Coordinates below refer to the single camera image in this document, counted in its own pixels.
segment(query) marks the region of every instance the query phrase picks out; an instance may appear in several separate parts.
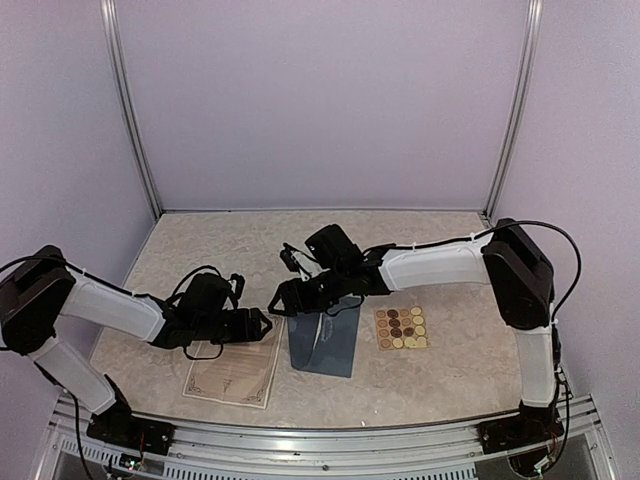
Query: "white backdrop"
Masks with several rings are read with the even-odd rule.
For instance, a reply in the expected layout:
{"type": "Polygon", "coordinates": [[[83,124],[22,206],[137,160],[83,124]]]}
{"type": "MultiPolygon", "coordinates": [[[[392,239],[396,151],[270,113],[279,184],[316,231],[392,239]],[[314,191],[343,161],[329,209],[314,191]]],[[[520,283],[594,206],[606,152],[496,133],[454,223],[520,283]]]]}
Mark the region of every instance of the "white backdrop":
{"type": "Polygon", "coordinates": [[[118,2],[166,209],[481,209],[521,0],[118,2]]]}

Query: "marble tabletop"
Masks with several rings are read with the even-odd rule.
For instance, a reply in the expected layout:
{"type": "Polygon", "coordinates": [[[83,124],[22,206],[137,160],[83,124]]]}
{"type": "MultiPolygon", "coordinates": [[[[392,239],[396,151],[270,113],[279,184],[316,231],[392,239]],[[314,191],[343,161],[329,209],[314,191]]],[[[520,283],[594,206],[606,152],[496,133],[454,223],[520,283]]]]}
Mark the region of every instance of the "marble tabletop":
{"type": "MultiPolygon", "coordinates": [[[[291,278],[282,243],[303,247],[337,223],[362,249],[428,242],[483,228],[474,213],[285,211],[166,214],[151,234],[127,287],[160,298],[191,269],[217,266],[247,284],[241,305],[265,308],[291,278]]],[[[104,329],[92,364],[108,374],[137,411],[224,424],[349,428],[454,420],[517,408],[520,374],[515,339],[502,322],[490,286],[441,285],[370,297],[360,313],[352,378],[293,370],[286,331],[265,410],[182,396],[190,361],[181,350],[151,347],[104,329]],[[421,305],[431,346],[381,352],[373,312],[421,305]]]]}

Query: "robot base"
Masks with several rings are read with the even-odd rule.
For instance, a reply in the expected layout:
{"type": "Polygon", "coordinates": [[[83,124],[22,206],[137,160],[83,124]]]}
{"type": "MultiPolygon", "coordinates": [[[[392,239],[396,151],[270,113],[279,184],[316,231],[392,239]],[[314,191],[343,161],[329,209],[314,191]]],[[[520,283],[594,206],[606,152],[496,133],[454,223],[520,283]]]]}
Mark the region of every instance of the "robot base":
{"type": "Polygon", "coordinates": [[[546,442],[553,435],[561,437],[564,428],[554,406],[532,408],[520,404],[518,415],[482,422],[478,433],[482,451],[488,455],[546,442]]]}
{"type": "Polygon", "coordinates": [[[175,427],[167,422],[131,416],[127,430],[127,435],[113,435],[103,423],[94,420],[87,428],[87,436],[136,452],[167,455],[175,427]]]}

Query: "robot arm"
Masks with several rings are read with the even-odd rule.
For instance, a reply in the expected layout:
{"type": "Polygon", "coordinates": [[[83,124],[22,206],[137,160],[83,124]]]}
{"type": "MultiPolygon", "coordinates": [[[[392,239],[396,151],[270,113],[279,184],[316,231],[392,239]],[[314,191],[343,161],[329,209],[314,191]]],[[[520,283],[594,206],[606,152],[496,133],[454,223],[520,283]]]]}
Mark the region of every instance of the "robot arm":
{"type": "MultiPolygon", "coordinates": [[[[515,334],[522,377],[516,420],[484,425],[486,453],[516,448],[562,434],[555,404],[560,344],[553,310],[553,268],[533,240],[511,219],[494,233],[422,246],[381,245],[361,252],[342,229],[330,225],[305,243],[319,273],[282,283],[269,311],[287,316],[327,311],[344,295],[388,295],[445,283],[493,288],[504,322],[515,334]]],[[[300,272],[302,252],[285,245],[281,258],[300,272]]]]}
{"type": "Polygon", "coordinates": [[[184,293],[166,301],[133,295],[72,271],[53,246],[44,247],[0,283],[2,338],[9,350],[28,356],[53,383],[92,412],[90,437],[165,454],[173,426],[134,417],[126,399],[55,331],[59,316],[114,328],[153,346],[186,348],[193,341],[214,344],[261,340],[272,328],[257,308],[238,308],[244,280],[201,273],[184,293]],[[232,309],[225,309],[231,304],[232,309]]]}

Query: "paper sheet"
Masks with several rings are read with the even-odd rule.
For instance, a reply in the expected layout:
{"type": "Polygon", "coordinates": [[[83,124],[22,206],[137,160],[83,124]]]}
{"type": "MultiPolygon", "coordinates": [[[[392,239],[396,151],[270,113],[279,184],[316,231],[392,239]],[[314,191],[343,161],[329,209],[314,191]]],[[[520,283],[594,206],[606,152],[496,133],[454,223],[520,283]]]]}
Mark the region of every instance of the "paper sheet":
{"type": "MultiPolygon", "coordinates": [[[[266,408],[275,372],[284,318],[272,316],[273,330],[260,342],[225,345],[220,358],[191,363],[185,397],[266,408]]],[[[196,357],[215,356],[218,345],[202,342],[196,357]]]]}

